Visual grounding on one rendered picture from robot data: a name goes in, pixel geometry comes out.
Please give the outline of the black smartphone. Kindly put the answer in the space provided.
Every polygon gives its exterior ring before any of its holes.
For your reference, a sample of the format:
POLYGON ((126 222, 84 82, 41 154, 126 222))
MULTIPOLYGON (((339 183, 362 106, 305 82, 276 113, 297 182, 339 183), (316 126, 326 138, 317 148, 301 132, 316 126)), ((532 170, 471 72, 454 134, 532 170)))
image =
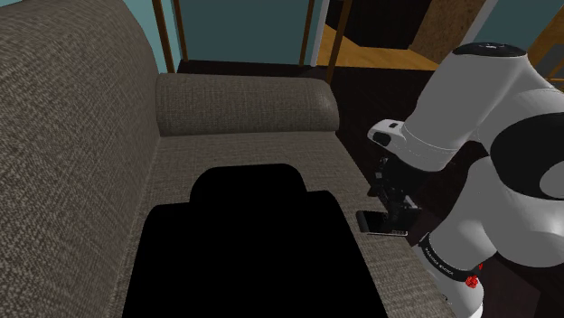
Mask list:
POLYGON ((395 229, 393 220, 386 212, 358 210, 356 219, 361 233, 394 237, 407 237, 409 234, 406 230, 395 229))

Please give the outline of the light wooden table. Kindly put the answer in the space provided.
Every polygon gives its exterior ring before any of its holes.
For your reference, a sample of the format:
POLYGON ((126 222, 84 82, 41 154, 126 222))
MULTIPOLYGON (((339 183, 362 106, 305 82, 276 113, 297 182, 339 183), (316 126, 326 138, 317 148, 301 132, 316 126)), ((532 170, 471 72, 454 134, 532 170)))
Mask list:
POLYGON ((353 0, 344 0, 337 29, 324 27, 321 47, 324 48, 325 70, 311 67, 301 73, 331 83, 337 66, 368 69, 435 70, 438 64, 411 50, 361 47, 344 37, 353 0))

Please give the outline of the brown woven fabric sofa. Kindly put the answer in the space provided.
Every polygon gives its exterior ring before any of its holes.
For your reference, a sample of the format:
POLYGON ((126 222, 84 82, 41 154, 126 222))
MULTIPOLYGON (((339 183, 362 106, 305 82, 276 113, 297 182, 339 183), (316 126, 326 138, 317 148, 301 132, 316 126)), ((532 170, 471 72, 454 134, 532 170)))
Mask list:
POLYGON ((162 74, 123 0, 0 6, 0 318, 455 318, 319 79, 162 74))

